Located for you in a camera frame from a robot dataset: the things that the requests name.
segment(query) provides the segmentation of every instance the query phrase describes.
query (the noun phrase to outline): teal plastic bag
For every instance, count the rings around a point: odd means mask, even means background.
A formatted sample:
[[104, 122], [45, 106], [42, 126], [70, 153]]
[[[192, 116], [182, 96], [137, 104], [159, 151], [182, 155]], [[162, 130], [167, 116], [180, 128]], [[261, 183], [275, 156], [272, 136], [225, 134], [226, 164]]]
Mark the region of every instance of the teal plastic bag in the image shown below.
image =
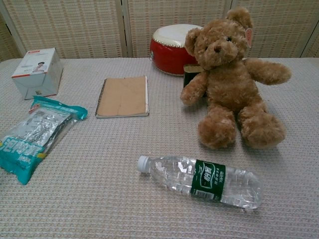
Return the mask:
[[0, 135], [0, 166], [27, 184], [48, 151], [87, 113], [80, 106], [34, 96], [29, 115]]

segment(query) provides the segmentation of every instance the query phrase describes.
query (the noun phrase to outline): green bottle label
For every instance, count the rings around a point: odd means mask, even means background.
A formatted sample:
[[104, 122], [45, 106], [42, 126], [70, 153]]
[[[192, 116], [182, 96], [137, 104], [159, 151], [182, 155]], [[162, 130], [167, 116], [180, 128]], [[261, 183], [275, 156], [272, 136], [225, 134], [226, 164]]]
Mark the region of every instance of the green bottle label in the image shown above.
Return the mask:
[[225, 182], [225, 165], [196, 160], [190, 193], [220, 201]]

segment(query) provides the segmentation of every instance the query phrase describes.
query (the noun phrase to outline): notebook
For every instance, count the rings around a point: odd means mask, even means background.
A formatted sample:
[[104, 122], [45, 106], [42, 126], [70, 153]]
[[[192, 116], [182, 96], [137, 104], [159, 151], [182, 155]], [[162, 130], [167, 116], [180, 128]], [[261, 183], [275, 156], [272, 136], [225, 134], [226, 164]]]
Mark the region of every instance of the notebook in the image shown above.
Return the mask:
[[96, 118], [148, 116], [148, 81], [146, 76], [108, 78], [100, 93]]

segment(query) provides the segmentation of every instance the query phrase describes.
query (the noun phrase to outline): brown teddy bear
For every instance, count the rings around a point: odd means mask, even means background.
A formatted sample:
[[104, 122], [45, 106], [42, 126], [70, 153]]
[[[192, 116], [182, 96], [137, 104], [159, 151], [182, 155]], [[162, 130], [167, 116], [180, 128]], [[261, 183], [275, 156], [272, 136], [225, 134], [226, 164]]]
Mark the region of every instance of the brown teddy bear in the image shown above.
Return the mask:
[[248, 10], [238, 7], [230, 10], [226, 19], [192, 29], [186, 36], [186, 50], [204, 71], [190, 81], [180, 98], [185, 105], [192, 105], [207, 93], [208, 115], [199, 123], [198, 134], [210, 148], [234, 142], [236, 114], [247, 145], [267, 148], [285, 139], [284, 125], [267, 112], [255, 81], [280, 84], [291, 72], [281, 64], [243, 60], [251, 27]]

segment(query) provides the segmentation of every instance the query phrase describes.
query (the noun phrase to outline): drum head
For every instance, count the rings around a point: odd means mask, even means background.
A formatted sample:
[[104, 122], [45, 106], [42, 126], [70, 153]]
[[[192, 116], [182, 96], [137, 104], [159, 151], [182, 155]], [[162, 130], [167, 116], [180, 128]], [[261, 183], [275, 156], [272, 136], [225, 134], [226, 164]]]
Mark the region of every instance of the drum head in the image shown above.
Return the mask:
[[201, 26], [191, 24], [164, 26], [154, 32], [153, 39], [164, 46], [184, 47], [186, 35], [193, 28], [202, 29]]

